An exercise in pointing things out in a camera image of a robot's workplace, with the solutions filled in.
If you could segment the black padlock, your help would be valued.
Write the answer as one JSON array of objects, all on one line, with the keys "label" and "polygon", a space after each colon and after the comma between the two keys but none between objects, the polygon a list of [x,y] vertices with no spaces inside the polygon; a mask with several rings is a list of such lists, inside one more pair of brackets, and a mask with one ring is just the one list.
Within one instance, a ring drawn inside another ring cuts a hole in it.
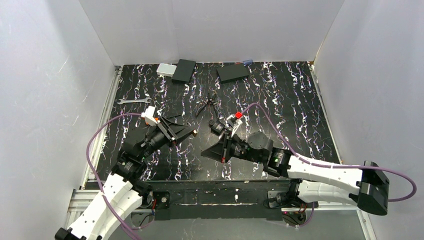
[{"label": "black padlock", "polygon": [[225,125],[224,123],[222,123],[219,120],[211,119],[208,122],[208,126],[210,128],[211,133],[213,133],[217,136],[220,136],[223,133],[231,133],[232,132],[232,129],[229,126]]}]

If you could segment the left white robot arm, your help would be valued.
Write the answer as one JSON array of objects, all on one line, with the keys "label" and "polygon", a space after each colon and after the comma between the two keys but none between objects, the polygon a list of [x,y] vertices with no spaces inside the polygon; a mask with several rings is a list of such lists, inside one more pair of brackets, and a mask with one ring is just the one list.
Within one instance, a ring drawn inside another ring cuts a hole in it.
[{"label": "left white robot arm", "polygon": [[107,240],[117,228],[133,240],[140,239],[125,219],[152,195],[152,186],[142,179],[148,158],[164,145],[173,147],[197,134],[194,127],[165,117],[145,117],[145,121],[149,126],[145,136],[123,143],[106,181],[97,182],[97,195],[68,228],[56,232],[56,240]]}]

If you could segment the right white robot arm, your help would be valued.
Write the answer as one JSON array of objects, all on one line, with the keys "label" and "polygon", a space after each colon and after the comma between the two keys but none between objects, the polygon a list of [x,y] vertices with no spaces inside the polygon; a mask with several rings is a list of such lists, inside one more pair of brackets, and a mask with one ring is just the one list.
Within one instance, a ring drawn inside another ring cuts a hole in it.
[{"label": "right white robot arm", "polygon": [[287,191],[270,197],[269,208],[336,202],[377,216],[388,213],[390,181],[382,171],[373,169],[377,164],[372,161],[365,161],[359,168],[336,163],[325,167],[324,161],[295,156],[287,149],[275,147],[273,140],[260,131],[246,140],[225,133],[201,156],[223,164],[231,158],[259,163],[269,175],[288,178]]}]

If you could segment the silver open-end wrench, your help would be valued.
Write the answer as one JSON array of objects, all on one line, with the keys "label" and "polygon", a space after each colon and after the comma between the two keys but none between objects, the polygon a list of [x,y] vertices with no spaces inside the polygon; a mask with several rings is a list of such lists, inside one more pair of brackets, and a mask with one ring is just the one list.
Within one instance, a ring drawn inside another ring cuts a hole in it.
[{"label": "silver open-end wrench", "polygon": [[145,104],[149,104],[151,102],[151,98],[150,97],[146,97],[146,98],[142,98],[142,99],[119,99],[116,101],[116,103],[118,105],[122,105],[122,104],[132,104],[132,103],[145,103]]}]

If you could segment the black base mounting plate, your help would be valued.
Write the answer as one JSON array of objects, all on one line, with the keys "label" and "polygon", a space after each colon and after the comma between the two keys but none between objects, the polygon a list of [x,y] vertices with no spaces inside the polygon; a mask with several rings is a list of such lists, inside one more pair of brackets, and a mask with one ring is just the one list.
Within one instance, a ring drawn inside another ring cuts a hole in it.
[{"label": "black base mounting plate", "polygon": [[311,204],[285,203],[288,180],[149,181],[154,219],[266,219],[301,212]]}]

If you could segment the black box left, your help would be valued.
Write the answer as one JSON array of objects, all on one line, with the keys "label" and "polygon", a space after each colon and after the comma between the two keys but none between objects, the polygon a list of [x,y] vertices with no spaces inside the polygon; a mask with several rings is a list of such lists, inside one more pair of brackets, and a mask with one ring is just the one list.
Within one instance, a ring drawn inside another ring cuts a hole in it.
[{"label": "black box left", "polygon": [[189,83],[194,74],[195,66],[196,62],[193,60],[179,59],[171,80],[177,83]]}]

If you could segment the black box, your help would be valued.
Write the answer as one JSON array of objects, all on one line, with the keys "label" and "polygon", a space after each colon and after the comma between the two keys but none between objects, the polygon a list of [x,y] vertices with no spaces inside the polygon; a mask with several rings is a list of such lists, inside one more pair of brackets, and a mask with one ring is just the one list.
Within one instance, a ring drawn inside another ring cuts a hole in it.
[{"label": "black box", "polygon": [[196,62],[193,60],[179,59],[171,80],[177,83],[189,83],[194,74],[195,66]]},{"label": "black box", "polygon": [[241,63],[223,66],[216,71],[221,84],[243,80],[250,76],[248,69]]}]

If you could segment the white rectangular box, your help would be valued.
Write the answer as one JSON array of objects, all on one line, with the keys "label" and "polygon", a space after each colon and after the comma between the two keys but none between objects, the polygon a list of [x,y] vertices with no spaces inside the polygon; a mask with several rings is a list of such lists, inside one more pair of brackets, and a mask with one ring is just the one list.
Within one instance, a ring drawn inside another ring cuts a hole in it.
[{"label": "white rectangular box", "polygon": [[160,63],[157,67],[156,73],[159,76],[172,77],[177,69],[176,65]]}]

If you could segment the black box right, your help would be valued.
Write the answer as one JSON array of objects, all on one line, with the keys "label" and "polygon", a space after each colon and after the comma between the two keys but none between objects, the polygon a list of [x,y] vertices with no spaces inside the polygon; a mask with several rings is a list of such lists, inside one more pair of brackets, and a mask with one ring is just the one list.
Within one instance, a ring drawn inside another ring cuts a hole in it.
[{"label": "black box right", "polygon": [[248,69],[241,63],[223,66],[216,71],[221,84],[243,80],[250,76]]}]

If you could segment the blue transparent small item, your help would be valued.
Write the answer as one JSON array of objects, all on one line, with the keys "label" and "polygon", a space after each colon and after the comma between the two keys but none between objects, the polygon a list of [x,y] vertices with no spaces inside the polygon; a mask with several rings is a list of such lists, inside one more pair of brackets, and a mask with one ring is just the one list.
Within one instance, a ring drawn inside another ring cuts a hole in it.
[{"label": "blue transparent small item", "polygon": [[252,63],[253,63],[253,60],[252,59],[248,59],[248,60],[237,62],[236,64],[243,64],[244,66],[247,66],[247,65],[250,65]]}]

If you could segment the orange handled screwdriver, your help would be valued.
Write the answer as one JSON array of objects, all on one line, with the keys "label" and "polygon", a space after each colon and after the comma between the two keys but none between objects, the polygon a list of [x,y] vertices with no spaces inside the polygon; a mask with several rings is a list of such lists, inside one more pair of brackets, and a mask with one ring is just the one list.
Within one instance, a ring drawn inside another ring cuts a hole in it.
[{"label": "orange handled screwdriver", "polygon": [[174,118],[178,118],[181,117],[182,114],[176,114],[176,115],[169,115],[169,116],[164,116],[164,118],[166,119],[174,119]]}]

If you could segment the black handled pliers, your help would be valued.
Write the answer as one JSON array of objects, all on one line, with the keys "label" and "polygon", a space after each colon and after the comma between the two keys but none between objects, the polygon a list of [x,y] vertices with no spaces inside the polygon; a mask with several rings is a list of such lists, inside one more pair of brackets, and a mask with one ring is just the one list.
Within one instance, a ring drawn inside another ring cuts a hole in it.
[{"label": "black handled pliers", "polygon": [[207,97],[202,101],[200,107],[197,109],[196,113],[195,113],[195,118],[197,118],[200,113],[206,108],[206,107],[212,107],[214,114],[216,116],[217,119],[220,118],[220,113],[218,111],[218,102],[217,102],[217,94],[213,93],[207,94]]}]

